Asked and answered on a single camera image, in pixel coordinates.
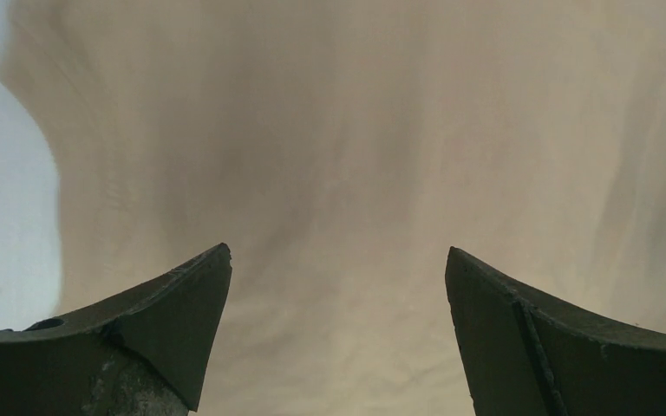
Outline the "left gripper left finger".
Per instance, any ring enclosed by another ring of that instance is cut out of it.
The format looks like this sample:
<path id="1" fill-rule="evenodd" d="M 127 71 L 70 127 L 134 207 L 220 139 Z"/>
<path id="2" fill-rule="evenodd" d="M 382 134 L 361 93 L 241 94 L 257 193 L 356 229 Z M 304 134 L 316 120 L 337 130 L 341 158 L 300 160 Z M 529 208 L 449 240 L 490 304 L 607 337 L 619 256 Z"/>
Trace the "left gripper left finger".
<path id="1" fill-rule="evenodd" d="M 0 330 L 0 415 L 186 415 L 232 277 L 218 244 L 65 315 Z"/>

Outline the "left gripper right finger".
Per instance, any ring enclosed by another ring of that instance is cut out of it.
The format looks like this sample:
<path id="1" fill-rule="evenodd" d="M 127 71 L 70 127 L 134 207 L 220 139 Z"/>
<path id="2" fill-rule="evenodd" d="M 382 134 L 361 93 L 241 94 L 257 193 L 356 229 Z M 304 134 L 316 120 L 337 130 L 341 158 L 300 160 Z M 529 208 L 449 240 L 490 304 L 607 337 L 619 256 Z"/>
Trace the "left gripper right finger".
<path id="1" fill-rule="evenodd" d="M 445 273 L 479 415 L 666 415 L 666 334 L 521 283 L 451 248 Z"/>

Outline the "beige t shirt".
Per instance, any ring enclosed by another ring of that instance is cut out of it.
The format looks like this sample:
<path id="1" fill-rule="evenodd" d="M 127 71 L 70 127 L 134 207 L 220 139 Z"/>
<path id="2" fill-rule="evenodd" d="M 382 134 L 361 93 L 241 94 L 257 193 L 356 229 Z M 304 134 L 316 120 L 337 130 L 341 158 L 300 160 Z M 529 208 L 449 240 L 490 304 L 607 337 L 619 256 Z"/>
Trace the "beige t shirt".
<path id="1" fill-rule="evenodd" d="M 15 1 L 77 309 L 232 253 L 203 415 L 470 415 L 459 247 L 666 332 L 666 1 Z"/>

